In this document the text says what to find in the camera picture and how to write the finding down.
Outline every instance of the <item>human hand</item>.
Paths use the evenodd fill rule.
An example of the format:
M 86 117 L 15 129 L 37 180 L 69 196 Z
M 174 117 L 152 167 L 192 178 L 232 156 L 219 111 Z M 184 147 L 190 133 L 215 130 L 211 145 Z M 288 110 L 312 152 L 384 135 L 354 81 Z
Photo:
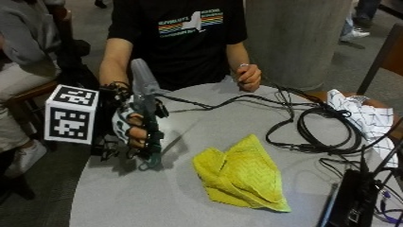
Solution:
M 142 128 L 142 119 L 142 115 L 130 104 L 124 109 L 118 108 L 111 117 L 112 131 L 131 148 L 144 147 L 147 132 Z
M 240 90 L 253 92 L 259 88 L 261 78 L 261 71 L 256 65 L 240 64 L 235 73 Z

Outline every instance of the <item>graphic print on shirt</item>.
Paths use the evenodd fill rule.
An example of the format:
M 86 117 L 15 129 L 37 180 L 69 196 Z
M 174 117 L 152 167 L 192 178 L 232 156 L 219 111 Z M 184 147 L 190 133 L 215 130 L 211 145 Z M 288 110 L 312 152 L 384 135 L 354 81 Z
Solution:
M 195 11 L 190 18 L 186 16 L 158 22 L 159 38 L 203 32 L 208 26 L 221 23 L 223 13 L 219 9 Z

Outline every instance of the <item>shoe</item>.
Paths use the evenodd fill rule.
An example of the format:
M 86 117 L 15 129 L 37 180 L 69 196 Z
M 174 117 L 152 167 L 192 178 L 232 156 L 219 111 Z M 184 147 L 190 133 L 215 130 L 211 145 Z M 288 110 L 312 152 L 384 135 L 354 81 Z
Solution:
M 361 29 L 352 29 L 352 31 L 343 35 L 340 37 L 340 41 L 341 42 L 348 42 L 351 40 L 358 39 L 358 38 L 364 38 L 365 36 L 368 36 L 368 32 L 362 31 Z
M 103 2 L 100 0 L 95 0 L 94 5 L 100 9 L 106 8 L 106 5 L 103 4 Z
M 360 26 L 362 28 L 369 28 L 372 26 L 372 21 L 368 18 L 353 17 L 352 22 L 354 26 Z
M 22 148 L 14 153 L 11 164 L 3 172 L 3 176 L 10 179 L 18 177 L 45 153 L 46 148 L 34 140 L 34 144 L 29 148 Z

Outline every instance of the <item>leg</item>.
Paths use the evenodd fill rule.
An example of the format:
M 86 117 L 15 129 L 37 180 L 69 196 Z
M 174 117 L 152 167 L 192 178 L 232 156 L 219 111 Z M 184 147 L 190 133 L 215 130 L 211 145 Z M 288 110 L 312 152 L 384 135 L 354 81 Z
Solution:
M 370 26 L 370 20 L 374 16 L 380 0 L 360 0 L 354 8 L 353 22 L 362 27 Z
M 343 22 L 341 36 L 344 36 L 348 33 L 351 33 L 352 32 L 352 28 L 353 28 L 353 25 L 352 25 L 351 13 L 348 13 L 348 16 L 345 17 L 344 22 Z
M 49 71 L 51 77 L 37 76 L 31 72 L 35 71 L 25 71 L 14 63 L 5 63 L 0 71 L 0 152 L 17 148 L 11 165 L 5 171 L 10 178 L 21 175 L 45 153 L 45 147 L 29 139 L 3 105 L 17 93 L 54 79 L 54 69 Z

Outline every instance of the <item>yellow cloth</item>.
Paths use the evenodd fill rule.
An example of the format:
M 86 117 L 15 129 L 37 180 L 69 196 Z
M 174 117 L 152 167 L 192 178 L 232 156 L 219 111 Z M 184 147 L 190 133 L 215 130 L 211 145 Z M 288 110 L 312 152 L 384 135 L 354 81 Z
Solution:
M 225 153 L 207 148 L 194 157 L 192 165 L 212 201 L 291 212 L 279 171 L 253 134 Z

